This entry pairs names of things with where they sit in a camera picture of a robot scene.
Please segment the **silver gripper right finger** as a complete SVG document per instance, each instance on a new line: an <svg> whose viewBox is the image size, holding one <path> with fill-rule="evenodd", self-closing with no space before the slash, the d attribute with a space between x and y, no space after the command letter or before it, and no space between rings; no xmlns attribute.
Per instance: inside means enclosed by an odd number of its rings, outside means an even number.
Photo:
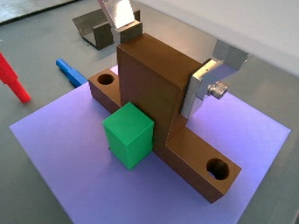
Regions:
<svg viewBox="0 0 299 224"><path fill-rule="evenodd" d="M191 75L181 105L181 115L185 118L199 110L207 96L217 100L223 97L228 86L221 81L239 71L248 58L247 52L220 40L216 42L212 59Z"/></svg>

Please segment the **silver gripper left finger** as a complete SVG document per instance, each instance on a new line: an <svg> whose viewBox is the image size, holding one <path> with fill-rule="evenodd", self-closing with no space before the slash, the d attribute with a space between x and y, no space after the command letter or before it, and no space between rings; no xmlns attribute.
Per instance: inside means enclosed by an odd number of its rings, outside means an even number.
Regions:
<svg viewBox="0 0 299 224"><path fill-rule="evenodd" d="M129 0L97 0L111 25L113 40L117 45L143 34L143 23L135 18Z"/></svg>

